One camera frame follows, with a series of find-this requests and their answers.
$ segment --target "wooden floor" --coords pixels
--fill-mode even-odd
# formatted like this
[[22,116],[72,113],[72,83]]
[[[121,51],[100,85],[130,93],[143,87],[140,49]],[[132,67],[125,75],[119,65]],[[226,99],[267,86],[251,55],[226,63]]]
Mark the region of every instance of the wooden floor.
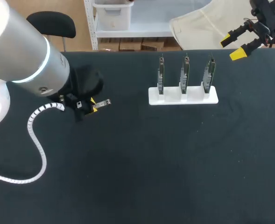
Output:
[[[74,39],[66,38],[67,51],[92,51],[89,29],[85,15],[84,0],[6,0],[25,18],[38,11],[57,11],[70,16],[76,26]],[[62,38],[53,36],[51,42],[63,51]]]

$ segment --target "white shelf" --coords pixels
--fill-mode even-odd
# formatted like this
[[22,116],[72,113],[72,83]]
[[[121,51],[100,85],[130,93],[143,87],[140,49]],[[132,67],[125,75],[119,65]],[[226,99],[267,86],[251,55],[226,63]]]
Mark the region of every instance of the white shelf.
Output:
[[136,0],[132,6],[130,30],[102,30],[96,16],[96,35],[108,37],[168,37],[172,36],[169,21],[197,10],[209,0]]

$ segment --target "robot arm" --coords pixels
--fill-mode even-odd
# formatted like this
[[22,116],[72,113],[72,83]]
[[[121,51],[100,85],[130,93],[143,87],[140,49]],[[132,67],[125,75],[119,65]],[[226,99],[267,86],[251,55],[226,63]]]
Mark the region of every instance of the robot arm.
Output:
[[10,105],[8,81],[72,108],[78,120],[110,104],[92,100],[103,87],[96,70],[90,66],[73,69],[44,36],[0,0],[0,121]]
[[257,19],[246,19],[243,26],[240,26],[234,31],[230,31],[225,39],[221,42],[223,47],[237,40],[237,38],[244,34],[247,30],[258,35],[258,39],[254,39],[249,44],[244,44],[233,52],[231,59],[238,60],[240,58],[248,57],[251,53],[259,48],[262,44],[270,47],[275,43],[275,0],[250,0],[252,7],[252,15]]

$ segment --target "cardboard box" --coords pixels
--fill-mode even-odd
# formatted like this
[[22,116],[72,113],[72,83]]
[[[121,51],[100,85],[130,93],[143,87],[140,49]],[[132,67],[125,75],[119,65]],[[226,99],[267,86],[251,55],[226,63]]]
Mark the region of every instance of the cardboard box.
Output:
[[162,51],[164,47],[165,37],[148,37],[144,38],[141,49],[149,51]]
[[101,38],[98,41],[99,51],[119,51],[120,39],[119,38]]
[[182,50],[182,48],[180,47],[178,42],[175,40],[175,38],[174,37],[167,38],[164,43],[164,47],[162,51],[178,51],[178,50]]
[[142,38],[121,38],[120,51],[140,51]]

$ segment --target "white storage bin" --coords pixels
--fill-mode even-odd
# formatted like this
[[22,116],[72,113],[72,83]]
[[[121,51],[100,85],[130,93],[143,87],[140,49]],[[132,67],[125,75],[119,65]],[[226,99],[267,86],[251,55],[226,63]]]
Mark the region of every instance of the white storage bin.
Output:
[[134,2],[127,0],[95,0],[99,24],[102,30],[128,30],[131,24],[131,8]]

